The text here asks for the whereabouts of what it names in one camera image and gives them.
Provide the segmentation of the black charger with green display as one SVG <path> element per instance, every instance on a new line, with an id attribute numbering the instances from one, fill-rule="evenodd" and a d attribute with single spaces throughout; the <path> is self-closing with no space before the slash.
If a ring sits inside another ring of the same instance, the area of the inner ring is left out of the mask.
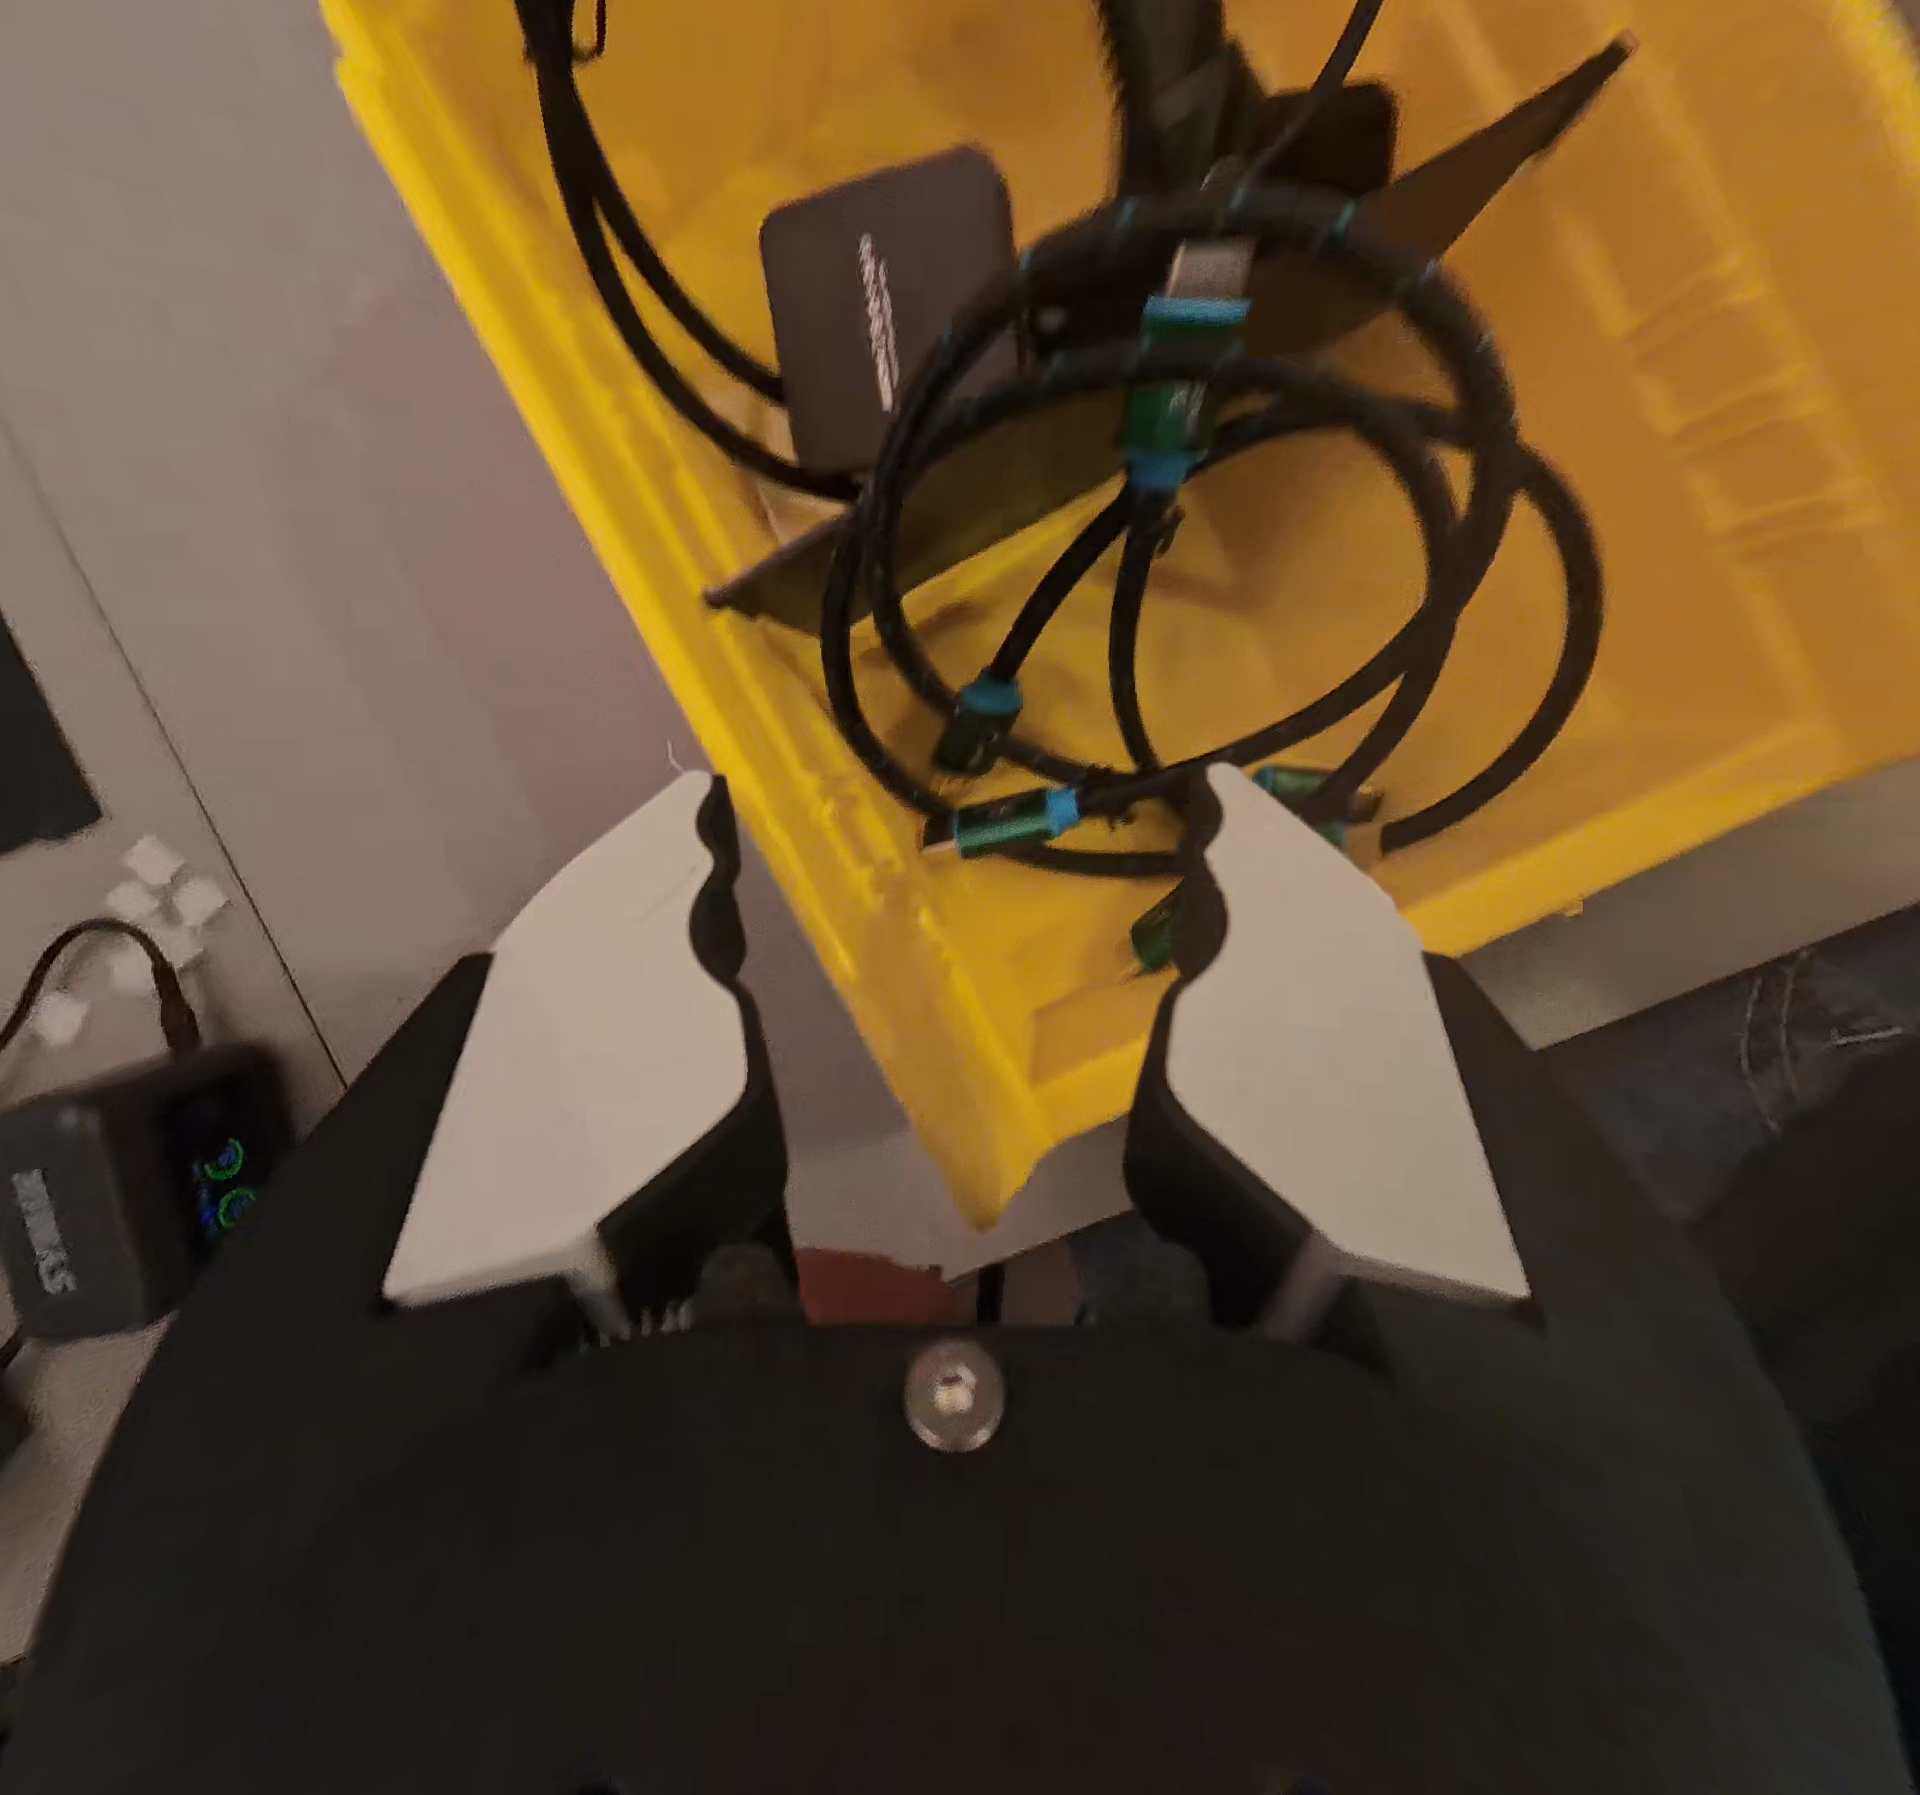
<path id="1" fill-rule="evenodd" d="M 176 1311 L 291 1150 L 283 1068 L 261 1044 L 131 1064 L 6 1110 L 17 1337 L 75 1343 Z"/>

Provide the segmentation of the black bin divider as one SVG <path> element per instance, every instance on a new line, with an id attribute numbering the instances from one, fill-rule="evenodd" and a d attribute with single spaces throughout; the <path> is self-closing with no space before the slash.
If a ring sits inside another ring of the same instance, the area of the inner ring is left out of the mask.
<path id="1" fill-rule="evenodd" d="M 1493 125 L 1451 150 L 1395 173 L 1389 187 L 1360 198 L 1360 213 L 1385 239 L 1445 256 L 1538 154 L 1549 152 L 1595 103 L 1629 57 L 1621 37 Z M 958 388 L 958 406 L 1012 382 L 1040 377 L 1043 359 L 1119 345 L 1139 325 L 1156 278 L 1152 259 L 1125 265 L 1092 296 L 1048 303 L 1018 333 L 1008 330 Z M 1288 361 L 1322 353 L 1378 319 L 1345 276 L 1308 270 L 1300 253 L 1264 259 L 1254 273 L 1247 350 L 1260 359 Z M 960 442 L 957 460 L 931 466 L 907 498 L 901 528 L 901 587 L 920 583 L 972 559 L 1005 539 L 1067 508 L 1119 471 L 1112 428 L 1119 409 L 1092 396 L 1015 415 L 997 431 Z M 824 630 L 828 570 L 847 528 L 843 515 L 817 522 L 771 557 L 707 590 L 712 609 L 771 620 L 811 637 Z"/>

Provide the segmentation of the black hdmi switch box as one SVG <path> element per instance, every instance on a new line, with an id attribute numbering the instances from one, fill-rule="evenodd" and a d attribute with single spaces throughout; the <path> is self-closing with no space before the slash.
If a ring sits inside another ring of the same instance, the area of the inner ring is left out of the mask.
<path id="1" fill-rule="evenodd" d="M 834 476 L 874 468 L 907 385 L 1017 259 L 1006 182 L 972 145 L 780 206 L 758 250 L 796 460 Z"/>

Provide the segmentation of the yellow plastic bin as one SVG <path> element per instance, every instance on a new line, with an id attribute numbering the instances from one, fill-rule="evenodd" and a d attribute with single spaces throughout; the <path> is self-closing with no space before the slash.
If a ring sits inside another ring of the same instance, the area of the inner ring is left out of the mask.
<path id="1" fill-rule="evenodd" d="M 707 589 L 762 491 L 641 377 L 546 163 L 512 0 L 320 0 L 360 128 L 951 1194 L 987 1225 L 1130 1102 L 1156 890 L 924 856 L 812 640 Z M 1604 570 L 1574 721 L 1381 871 L 1463 953 L 1917 756 L 1917 49 L 1888 0 L 1389 0 L 1363 72 L 1431 159 L 1625 67 L 1449 253 Z M 978 143 L 1032 241 L 1112 187 L 1092 0 L 611 0 L 592 125 L 673 275 L 773 353 L 777 203 Z"/>

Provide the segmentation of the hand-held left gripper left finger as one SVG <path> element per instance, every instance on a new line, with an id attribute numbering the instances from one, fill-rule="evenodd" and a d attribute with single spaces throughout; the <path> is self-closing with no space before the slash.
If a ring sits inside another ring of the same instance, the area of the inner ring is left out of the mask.
<path id="1" fill-rule="evenodd" d="M 684 774 L 498 939 L 382 1282 L 557 1282 L 596 1328 L 796 1322 L 787 1150 L 727 784 Z"/>

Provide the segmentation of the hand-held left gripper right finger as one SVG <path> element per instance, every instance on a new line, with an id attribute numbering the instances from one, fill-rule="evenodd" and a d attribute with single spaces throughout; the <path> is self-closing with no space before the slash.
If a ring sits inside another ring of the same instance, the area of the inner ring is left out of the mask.
<path id="1" fill-rule="evenodd" d="M 1239 769 L 1206 771 L 1125 1179 L 1231 1328 L 1322 1330 L 1351 1284 L 1530 1300 L 1424 947 Z"/>

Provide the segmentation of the white plastic clips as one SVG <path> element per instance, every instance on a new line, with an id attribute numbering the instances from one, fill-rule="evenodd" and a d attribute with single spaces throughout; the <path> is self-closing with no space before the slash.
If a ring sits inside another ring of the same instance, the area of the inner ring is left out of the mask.
<path id="1" fill-rule="evenodd" d="M 108 998 L 145 1004 L 165 1046 L 198 1046 L 189 984 L 231 891 L 154 835 L 134 842 L 100 910 L 47 944 L 5 1020 L 5 1046 L 64 1049 Z"/>

